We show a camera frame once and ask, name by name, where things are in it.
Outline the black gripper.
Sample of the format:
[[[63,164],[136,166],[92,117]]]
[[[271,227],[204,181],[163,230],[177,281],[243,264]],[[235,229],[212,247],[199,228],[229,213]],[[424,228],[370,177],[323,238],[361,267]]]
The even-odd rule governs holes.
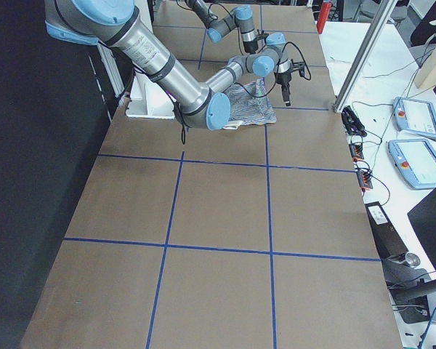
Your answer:
[[[265,40],[268,33],[264,31],[249,31],[241,34],[244,51],[246,53],[256,53],[259,49],[259,41]]]
[[[291,106],[288,83],[292,79],[292,73],[298,73],[301,78],[307,81],[311,79],[310,69],[304,61],[294,62],[293,60],[287,60],[278,66],[275,72],[275,80],[277,84],[281,85],[281,94],[286,107]]]

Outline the black monitor arm base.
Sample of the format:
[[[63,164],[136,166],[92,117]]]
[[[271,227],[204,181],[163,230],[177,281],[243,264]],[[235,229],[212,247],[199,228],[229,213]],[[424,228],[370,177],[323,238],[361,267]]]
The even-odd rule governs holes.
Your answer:
[[[412,252],[392,255],[381,261],[393,308],[407,324],[436,323],[436,270],[420,268]]]

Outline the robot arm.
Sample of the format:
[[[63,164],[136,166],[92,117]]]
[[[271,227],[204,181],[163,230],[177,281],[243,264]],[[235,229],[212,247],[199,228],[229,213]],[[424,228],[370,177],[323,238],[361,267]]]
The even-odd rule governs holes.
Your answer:
[[[200,18],[209,39],[214,43],[221,41],[227,34],[237,29],[245,53],[255,54],[259,49],[259,42],[269,36],[268,33],[256,29],[253,10],[249,5],[235,7],[219,19],[211,10],[212,4],[206,5],[200,0],[185,1],[185,4]]]
[[[187,1],[186,5],[204,24],[211,41],[217,43],[238,30],[246,52],[230,58],[205,82],[197,81],[142,22],[133,1],[45,1],[45,23],[54,39],[120,49],[135,69],[174,98],[174,115],[184,128],[222,129],[232,106],[225,90],[247,73],[260,77],[273,73],[283,102],[291,104],[292,74],[309,79],[311,73],[305,60],[295,62],[288,57],[289,42],[281,32],[258,32],[248,5],[232,9],[223,18],[204,1]]]

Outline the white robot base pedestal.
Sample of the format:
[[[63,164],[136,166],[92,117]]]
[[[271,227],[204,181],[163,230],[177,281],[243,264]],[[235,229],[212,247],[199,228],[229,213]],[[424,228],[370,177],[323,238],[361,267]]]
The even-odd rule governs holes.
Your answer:
[[[126,107],[127,116],[139,119],[173,120],[174,106],[169,99],[169,95],[157,84],[151,82],[141,68],[137,67],[119,49],[109,48],[102,42],[100,42],[100,45],[110,50],[114,57],[121,59],[123,63],[127,63],[133,71],[129,102]]]

